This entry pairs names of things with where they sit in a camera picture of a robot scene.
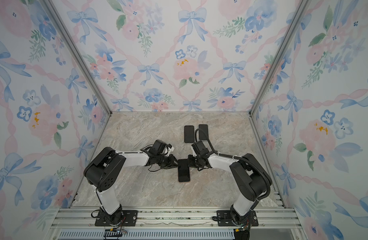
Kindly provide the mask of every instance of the metal bracket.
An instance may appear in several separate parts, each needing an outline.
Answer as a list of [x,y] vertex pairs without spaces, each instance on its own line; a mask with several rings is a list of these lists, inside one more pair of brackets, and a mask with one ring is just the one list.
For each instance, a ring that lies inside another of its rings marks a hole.
[[[123,210],[122,212],[125,216],[122,226],[124,227],[136,226],[138,211],[137,210]],[[109,222],[105,222],[104,214],[102,212],[99,212],[99,214],[97,215],[95,226],[96,227],[112,227],[112,225],[110,225]]]
[[[236,225],[230,220],[230,216],[231,216],[231,211],[230,210],[218,210],[216,211],[216,215],[218,217],[221,217],[223,219],[227,219],[224,221],[218,221],[217,224],[219,225],[219,227],[235,227]],[[252,227],[257,227],[258,226],[258,220],[257,220],[257,216],[256,216],[256,212],[252,211]]]

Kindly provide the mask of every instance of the smartphone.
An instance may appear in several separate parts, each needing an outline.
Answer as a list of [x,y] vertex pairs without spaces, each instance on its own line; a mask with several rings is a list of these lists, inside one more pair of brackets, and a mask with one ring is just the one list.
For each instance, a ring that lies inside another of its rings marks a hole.
[[191,176],[189,175],[189,160],[178,160],[177,173],[179,175],[179,182],[190,182]]
[[184,126],[184,142],[194,143],[195,142],[195,127]]
[[[207,137],[209,137],[207,124],[199,124],[199,128],[206,133]],[[207,137],[204,135],[202,131],[199,131],[199,140],[207,140]]]

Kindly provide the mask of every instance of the wallpaper wall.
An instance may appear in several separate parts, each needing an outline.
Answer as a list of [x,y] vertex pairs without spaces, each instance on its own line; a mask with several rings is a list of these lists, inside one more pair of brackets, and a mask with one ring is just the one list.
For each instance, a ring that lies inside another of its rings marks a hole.
[[311,1],[254,116],[308,239],[368,239],[368,0]]
[[0,239],[43,239],[108,116],[40,3],[0,0]]
[[53,3],[114,111],[246,111],[299,1]]

